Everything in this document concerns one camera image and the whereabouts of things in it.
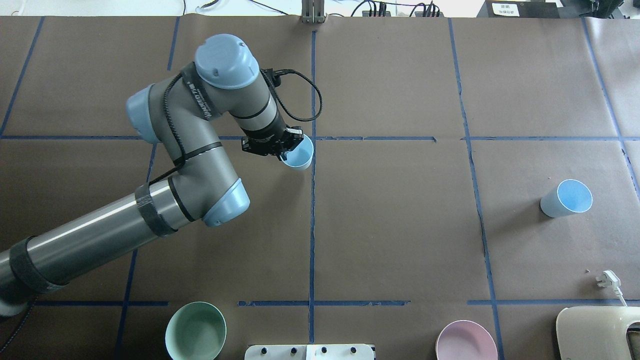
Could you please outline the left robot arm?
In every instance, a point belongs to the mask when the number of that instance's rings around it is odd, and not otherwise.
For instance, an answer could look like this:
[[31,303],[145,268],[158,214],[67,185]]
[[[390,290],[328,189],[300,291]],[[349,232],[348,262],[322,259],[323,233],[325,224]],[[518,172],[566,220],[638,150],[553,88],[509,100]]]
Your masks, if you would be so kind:
[[246,212],[249,194],[214,128],[222,116],[242,131],[242,152],[306,169],[314,151],[302,128],[282,118],[276,91],[287,73],[262,68],[244,39],[222,33],[207,38],[176,75],[131,95],[130,124],[165,149],[170,169],[149,172],[132,193],[2,251],[1,319],[190,223],[214,228]]

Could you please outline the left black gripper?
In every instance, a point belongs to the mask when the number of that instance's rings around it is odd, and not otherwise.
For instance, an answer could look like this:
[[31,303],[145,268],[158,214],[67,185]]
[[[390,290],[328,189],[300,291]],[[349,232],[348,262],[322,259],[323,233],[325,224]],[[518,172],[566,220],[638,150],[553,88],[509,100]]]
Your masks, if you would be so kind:
[[241,149],[243,152],[261,157],[274,156],[280,162],[285,162],[287,153],[294,151],[304,139],[301,127],[284,127],[270,130],[265,137],[243,136]]

